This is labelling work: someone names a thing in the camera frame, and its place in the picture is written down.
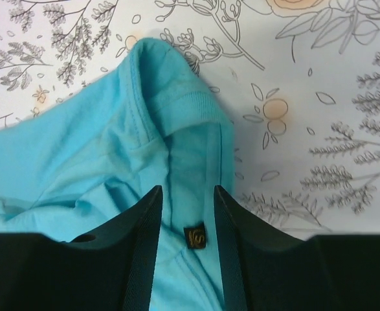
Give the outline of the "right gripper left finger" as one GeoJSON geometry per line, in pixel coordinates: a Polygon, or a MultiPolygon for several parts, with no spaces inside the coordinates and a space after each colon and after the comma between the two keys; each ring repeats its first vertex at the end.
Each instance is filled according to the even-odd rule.
{"type": "Polygon", "coordinates": [[[0,310],[148,310],[162,189],[70,242],[0,233],[0,310]]]}

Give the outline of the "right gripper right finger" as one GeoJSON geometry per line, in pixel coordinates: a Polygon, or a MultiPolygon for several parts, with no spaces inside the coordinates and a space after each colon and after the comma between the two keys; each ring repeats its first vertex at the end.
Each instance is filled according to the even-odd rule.
{"type": "Polygon", "coordinates": [[[380,310],[380,235],[300,240],[214,190],[227,310],[380,310]]]}

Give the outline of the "turquoise t shirt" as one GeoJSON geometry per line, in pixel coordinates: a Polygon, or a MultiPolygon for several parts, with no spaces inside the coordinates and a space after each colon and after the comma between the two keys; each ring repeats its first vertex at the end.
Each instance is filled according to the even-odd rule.
{"type": "Polygon", "coordinates": [[[184,57],[145,38],[38,117],[0,130],[0,233],[70,241],[163,191],[151,310],[223,310],[214,187],[234,189],[234,131],[184,57]]]}

